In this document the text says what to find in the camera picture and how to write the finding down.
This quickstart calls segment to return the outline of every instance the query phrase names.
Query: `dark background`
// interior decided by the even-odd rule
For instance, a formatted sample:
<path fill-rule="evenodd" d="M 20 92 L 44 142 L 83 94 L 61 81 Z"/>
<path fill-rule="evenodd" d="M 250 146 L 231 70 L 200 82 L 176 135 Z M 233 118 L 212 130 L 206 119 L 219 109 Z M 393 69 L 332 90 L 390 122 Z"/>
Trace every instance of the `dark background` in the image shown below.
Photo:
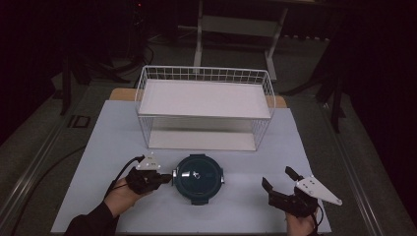
<path fill-rule="evenodd" d="M 222 1 L 208 6 L 208 10 L 221 15 L 224 2 L 235 16 L 277 17 L 271 3 L 257 11 L 244 2 Z M 141 9 L 135 9 L 138 3 L 143 4 Z M 332 64 L 340 63 L 340 55 L 348 53 L 345 63 L 341 60 L 348 67 L 343 90 L 350 95 L 395 189 L 416 223 L 413 180 L 417 169 L 417 4 L 367 3 L 365 10 L 355 13 L 311 6 L 290 8 L 283 34 L 298 35 L 301 40 L 306 36 L 331 38 L 331 51 L 327 51 L 320 65 L 324 69 L 334 69 Z M 112 55 L 138 55 L 143 45 L 136 44 L 132 50 L 125 48 L 128 32 L 137 21 L 134 10 L 145 21 L 139 37 L 145 38 L 145 29 L 154 27 L 153 30 L 175 38 L 177 25 L 196 25 L 197 6 L 198 1 L 194 0 L 2 1 L 0 144 L 55 92 L 50 79 L 62 70 L 62 49 L 67 45 L 64 39 L 102 62 L 108 62 Z"/>

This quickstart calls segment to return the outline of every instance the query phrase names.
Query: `container lid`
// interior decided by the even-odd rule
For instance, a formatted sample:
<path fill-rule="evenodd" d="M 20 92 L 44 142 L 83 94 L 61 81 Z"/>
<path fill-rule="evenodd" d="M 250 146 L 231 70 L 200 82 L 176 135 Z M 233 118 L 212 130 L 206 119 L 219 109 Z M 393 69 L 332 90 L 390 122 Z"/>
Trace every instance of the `container lid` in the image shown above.
<path fill-rule="evenodd" d="M 192 205 L 205 205 L 220 190 L 223 170 L 205 154 L 191 154 L 174 170 L 173 184 Z"/>

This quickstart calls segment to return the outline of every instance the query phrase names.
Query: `metal wire grid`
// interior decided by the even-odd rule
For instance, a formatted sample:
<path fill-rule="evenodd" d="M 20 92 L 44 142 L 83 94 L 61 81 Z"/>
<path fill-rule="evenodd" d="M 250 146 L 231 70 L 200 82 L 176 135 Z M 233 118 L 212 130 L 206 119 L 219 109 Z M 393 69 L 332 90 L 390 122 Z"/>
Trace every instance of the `metal wire grid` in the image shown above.
<path fill-rule="evenodd" d="M 270 117 L 272 117 L 273 109 L 275 108 L 275 96 L 272 84 L 270 82 L 269 74 L 265 70 L 214 67 L 144 66 L 136 93 L 136 109 L 147 145 L 149 145 L 150 132 L 154 117 L 140 116 L 139 109 L 148 79 L 261 85 L 266 97 Z M 268 124 L 269 120 L 252 120 L 252 132 L 254 134 L 256 148 L 258 148 L 261 143 Z"/>

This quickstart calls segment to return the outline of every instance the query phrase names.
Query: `table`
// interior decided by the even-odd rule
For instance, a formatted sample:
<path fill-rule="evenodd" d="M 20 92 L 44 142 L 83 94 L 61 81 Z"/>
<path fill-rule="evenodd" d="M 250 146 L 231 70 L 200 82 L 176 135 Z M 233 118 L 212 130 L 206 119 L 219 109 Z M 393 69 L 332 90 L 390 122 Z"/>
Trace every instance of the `table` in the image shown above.
<path fill-rule="evenodd" d="M 53 233 L 71 219 L 93 209 L 108 184 L 134 156 L 150 152 L 129 101 L 135 92 L 116 89 L 104 103 L 89 144 L 59 210 Z M 277 98 L 282 106 L 283 99 Z M 161 173 L 169 173 L 184 157 L 201 150 L 153 149 Z M 261 185 L 266 177 L 281 193 L 292 194 L 294 182 L 284 173 L 293 167 L 304 176 L 311 169 L 291 111 L 277 108 L 257 151 L 205 151 L 224 171 L 225 185 L 208 205 L 192 206 L 174 187 L 162 185 L 120 218 L 117 232 L 128 234 L 263 234 L 285 232 L 284 212 L 268 205 Z M 320 231 L 330 232 L 328 219 Z"/>

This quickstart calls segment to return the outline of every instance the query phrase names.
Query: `hand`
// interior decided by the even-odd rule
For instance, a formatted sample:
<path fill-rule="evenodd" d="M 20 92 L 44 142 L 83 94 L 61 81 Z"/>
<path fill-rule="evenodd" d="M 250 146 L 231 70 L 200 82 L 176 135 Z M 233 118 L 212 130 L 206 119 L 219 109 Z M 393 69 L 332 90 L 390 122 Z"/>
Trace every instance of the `hand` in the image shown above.
<path fill-rule="evenodd" d="M 287 221 L 288 236 L 306 236 L 311 234 L 315 228 L 314 219 L 311 215 L 297 218 L 286 212 L 285 216 Z"/>
<path fill-rule="evenodd" d="M 151 192 L 137 195 L 128 186 L 126 179 L 120 179 L 117 181 L 112 191 L 104 199 L 104 203 L 110 209 L 113 217 L 125 212 L 128 208 L 132 207 L 135 202 L 144 196 L 149 195 Z"/>

